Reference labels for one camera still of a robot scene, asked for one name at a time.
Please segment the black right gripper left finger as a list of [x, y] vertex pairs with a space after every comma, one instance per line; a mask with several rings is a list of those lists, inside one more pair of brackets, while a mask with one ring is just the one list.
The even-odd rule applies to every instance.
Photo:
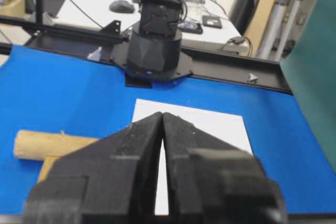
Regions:
[[131, 223], [154, 215], [163, 115], [65, 155], [29, 193], [24, 223]]

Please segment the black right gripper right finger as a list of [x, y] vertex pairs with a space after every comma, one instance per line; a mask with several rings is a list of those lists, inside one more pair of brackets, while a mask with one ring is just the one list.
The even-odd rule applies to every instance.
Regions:
[[163, 114], [169, 210], [176, 223], [287, 223], [278, 184], [260, 160]]

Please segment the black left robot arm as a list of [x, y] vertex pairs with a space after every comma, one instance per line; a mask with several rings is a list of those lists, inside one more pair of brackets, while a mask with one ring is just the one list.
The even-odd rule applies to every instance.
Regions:
[[187, 17], [182, 0], [139, 0], [140, 20], [128, 41], [114, 46], [110, 60], [128, 75], [169, 82], [193, 73], [193, 59], [181, 51], [178, 25]]

